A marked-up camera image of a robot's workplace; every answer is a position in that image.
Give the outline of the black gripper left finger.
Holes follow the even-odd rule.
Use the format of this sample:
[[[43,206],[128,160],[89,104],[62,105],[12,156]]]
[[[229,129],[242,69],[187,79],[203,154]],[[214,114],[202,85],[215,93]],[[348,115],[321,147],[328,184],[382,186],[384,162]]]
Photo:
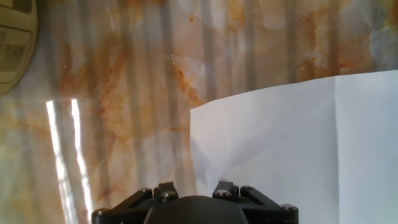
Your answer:
[[[113,208],[99,208],[92,217],[137,217],[147,213],[154,205],[179,198],[173,182],[159,184],[154,189],[144,187]]]

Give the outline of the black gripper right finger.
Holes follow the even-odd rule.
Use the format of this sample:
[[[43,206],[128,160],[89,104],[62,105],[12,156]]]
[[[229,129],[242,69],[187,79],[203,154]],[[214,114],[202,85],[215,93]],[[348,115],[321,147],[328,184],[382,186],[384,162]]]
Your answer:
[[[246,218],[298,218],[299,209],[291,204],[279,205],[250,185],[239,187],[232,182],[219,181],[213,198],[233,202]]]

